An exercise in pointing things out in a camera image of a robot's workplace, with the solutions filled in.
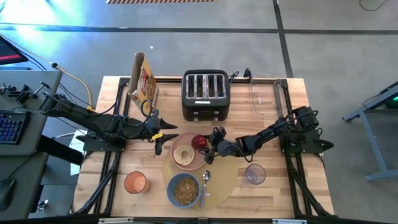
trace concrete floor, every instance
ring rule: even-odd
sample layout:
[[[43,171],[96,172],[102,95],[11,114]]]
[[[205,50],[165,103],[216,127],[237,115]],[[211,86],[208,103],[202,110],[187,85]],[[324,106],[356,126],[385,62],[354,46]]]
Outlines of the concrete floor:
[[[96,27],[220,27],[275,29],[272,0],[220,0],[214,3],[106,5],[103,1],[12,0],[0,22]],[[381,1],[364,0],[377,7]],[[398,1],[376,12],[357,0],[279,0],[285,29],[398,29]],[[17,17],[15,12],[26,16]],[[182,75],[188,69],[219,68],[232,73],[286,76],[278,34],[180,34],[39,32],[21,27],[1,32],[30,50],[58,62],[87,82],[96,102],[102,77],[130,75],[134,53],[145,52],[156,75]],[[360,121],[341,117],[397,81],[398,35],[286,35],[293,75],[304,78],[312,108],[319,110],[323,138],[335,143],[325,153],[326,174],[340,217],[396,223],[398,179],[367,183],[377,164]],[[64,76],[62,83],[86,97],[83,87]],[[44,134],[73,131],[49,119]],[[396,157],[397,152],[389,152]]]

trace bowl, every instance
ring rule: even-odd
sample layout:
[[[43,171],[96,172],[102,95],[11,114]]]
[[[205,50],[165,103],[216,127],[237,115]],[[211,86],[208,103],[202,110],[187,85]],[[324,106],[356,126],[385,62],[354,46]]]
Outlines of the bowl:
[[[170,148],[170,156],[172,157],[174,164],[183,170],[197,170],[206,163],[205,156],[200,154],[196,149],[193,150],[195,152],[195,156],[193,157],[193,161],[189,165],[180,165],[174,159],[174,151],[180,146],[191,146],[193,137],[197,135],[197,133],[183,133],[177,136],[172,143],[172,147]]]
[[[192,179],[195,180],[195,182],[198,185],[198,196],[196,197],[196,199],[189,205],[181,205],[177,199],[175,199],[175,194],[174,194],[174,190],[175,187],[177,186],[177,184],[184,178],[186,177],[190,177]],[[167,184],[167,198],[169,198],[169,201],[176,207],[178,208],[189,208],[192,205],[194,205],[198,199],[199,199],[199,192],[200,192],[200,184],[198,179],[196,179],[194,176],[192,176],[191,174],[188,173],[181,173],[181,174],[177,174],[175,175],[173,178],[170,179],[169,184]]]

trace spoon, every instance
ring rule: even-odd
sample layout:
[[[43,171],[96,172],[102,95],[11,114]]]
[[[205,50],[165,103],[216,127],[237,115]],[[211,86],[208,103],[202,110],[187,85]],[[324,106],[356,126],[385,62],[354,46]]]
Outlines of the spoon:
[[[210,171],[206,170],[203,173],[203,180],[205,181],[205,184],[203,185],[203,190],[201,192],[201,198],[200,198],[200,206],[203,207],[205,205],[205,194],[206,194],[206,183],[210,179]]]

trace plate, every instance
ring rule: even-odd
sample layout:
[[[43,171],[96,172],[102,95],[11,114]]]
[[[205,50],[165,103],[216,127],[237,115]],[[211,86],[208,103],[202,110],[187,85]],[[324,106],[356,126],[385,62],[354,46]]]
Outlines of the plate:
[[[180,134],[177,138],[175,138],[172,143],[172,147],[170,149],[170,156],[172,157],[174,164],[183,170],[196,170],[201,168],[206,163],[205,156],[200,154],[196,149],[194,149],[195,156],[193,157],[193,161],[189,165],[181,166],[174,159],[174,151],[180,146],[184,145],[191,146],[193,137],[197,135],[198,135],[197,133],[183,133]]]

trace wooden tabletop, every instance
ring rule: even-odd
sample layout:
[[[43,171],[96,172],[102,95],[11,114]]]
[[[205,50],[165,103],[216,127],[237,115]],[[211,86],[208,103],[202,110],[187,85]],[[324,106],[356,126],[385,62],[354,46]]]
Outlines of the wooden tabletop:
[[[108,109],[116,99],[120,77],[104,77],[99,93],[96,111]],[[308,106],[304,80],[288,79],[293,108]],[[194,131],[210,134],[213,126],[223,126],[227,131],[226,139],[248,134],[256,134],[275,123],[276,108],[274,92],[270,85],[258,84],[251,88],[248,84],[234,83],[231,89],[231,105],[226,121],[188,122],[182,116],[181,89],[179,83],[160,83],[157,108],[160,118],[177,125],[178,129],[163,133],[184,133]],[[137,106],[131,102],[129,116],[142,119]],[[162,155],[155,156],[154,144],[147,141],[129,141],[122,153],[118,180],[114,195],[112,216],[129,217],[212,217],[212,218],[293,218],[292,197],[290,196],[284,155],[280,152],[279,140],[273,139],[263,145],[254,155],[252,163],[263,166],[266,180],[260,185],[251,185],[243,181],[244,171],[249,165],[243,158],[238,159],[238,181],[232,195],[220,206],[211,210],[192,210],[174,207],[167,199],[166,186],[162,179],[162,166],[171,141],[164,144]],[[81,167],[80,176],[73,201],[74,209],[83,206],[94,192],[100,179],[103,152],[94,152]],[[322,162],[314,155],[303,154],[303,164],[308,188],[322,204],[324,209],[333,213],[328,184]],[[152,188],[145,194],[129,194],[124,189],[124,179],[135,170],[139,170],[150,179]],[[101,211],[106,204],[108,186],[104,191]],[[303,212],[303,197],[298,185],[298,199]]]

